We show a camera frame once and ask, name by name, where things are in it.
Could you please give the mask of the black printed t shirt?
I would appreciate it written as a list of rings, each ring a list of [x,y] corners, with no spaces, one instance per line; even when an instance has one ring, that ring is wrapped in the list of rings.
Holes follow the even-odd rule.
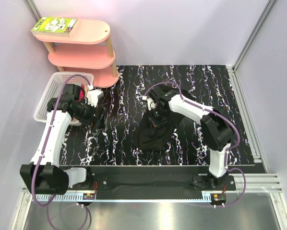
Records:
[[[155,127],[148,115],[147,108],[136,128],[132,145],[141,151],[162,151],[170,141],[175,128],[185,118],[185,116],[170,111],[165,115],[167,122]]]

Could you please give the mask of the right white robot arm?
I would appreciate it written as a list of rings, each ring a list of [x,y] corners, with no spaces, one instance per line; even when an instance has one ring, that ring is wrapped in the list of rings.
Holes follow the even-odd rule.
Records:
[[[210,150],[209,172],[203,178],[203,188],[218,190],[224,186],[228,177],[228,153],[240,143],[239,132],[225,114],[225,108],[197,103],[183,95],[177,84],[166,92],[157,83],[147,90],[143,100],[156,127],[165,124],[169,113],[183,115],[201,126],[203,140]]]

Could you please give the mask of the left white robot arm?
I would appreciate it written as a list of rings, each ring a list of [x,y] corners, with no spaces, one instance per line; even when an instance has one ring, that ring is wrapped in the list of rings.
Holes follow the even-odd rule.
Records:
[[[88,87],[88,91],[76,84],[66,84],[58,97],[50,99],[44,133],[35,155],[29,164],[20,167],[20,176],[32,194],[63,195],[78,184],[87,190],[93,186],[93,177],[86,168],[59,167],[60,150],[65,133],[73,119],[83,126],[98,127],[103,109],[97,104],[104,96],[102,90]]]

